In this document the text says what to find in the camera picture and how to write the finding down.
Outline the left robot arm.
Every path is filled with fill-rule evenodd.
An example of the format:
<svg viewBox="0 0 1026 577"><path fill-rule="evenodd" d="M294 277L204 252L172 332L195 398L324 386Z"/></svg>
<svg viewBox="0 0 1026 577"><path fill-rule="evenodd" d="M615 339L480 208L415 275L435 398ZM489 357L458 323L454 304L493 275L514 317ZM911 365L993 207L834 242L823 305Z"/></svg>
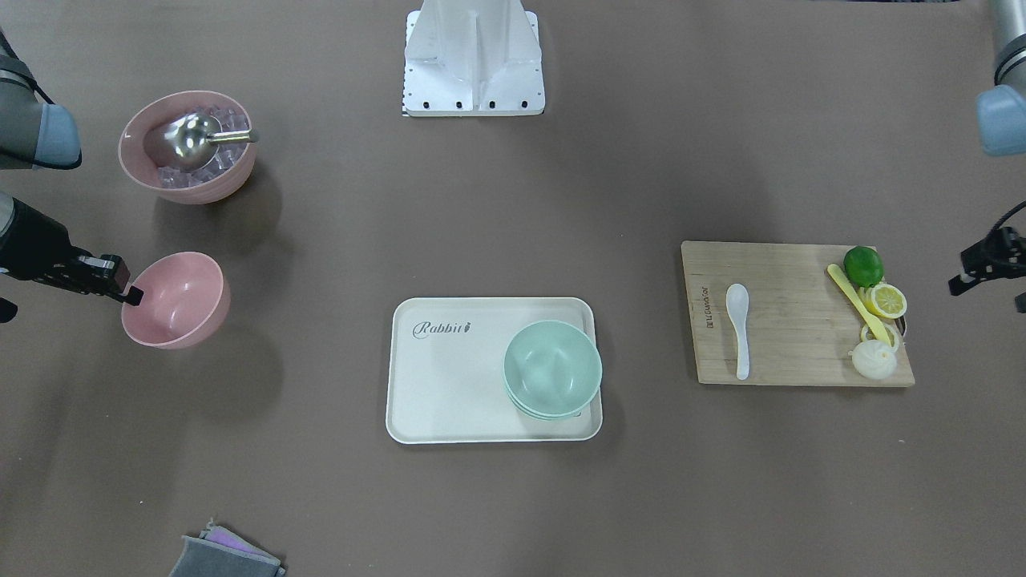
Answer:
<svg viewBox="0 0 1026 577"><path fill-rule="evenodd" d="M991 1L994 87L977 98L981 147L993 157L1025 152L1025 2Z"/></svg>

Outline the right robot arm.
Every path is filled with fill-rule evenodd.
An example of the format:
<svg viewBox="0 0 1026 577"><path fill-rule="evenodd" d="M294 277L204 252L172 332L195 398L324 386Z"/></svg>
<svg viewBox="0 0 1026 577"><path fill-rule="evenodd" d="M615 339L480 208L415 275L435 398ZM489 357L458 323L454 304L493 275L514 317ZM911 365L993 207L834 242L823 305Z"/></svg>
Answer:
<svg viewBox="0 0 1026 577"><path fill-rule="evenodd" d="M7 37L1 54L1 156L3 169L74 169L82 148L74 117L40 87ZM73 293L94 293L139 306L144 292L112 253L93 255L73 245L58 220L2 194L2 274Z"/></svg>

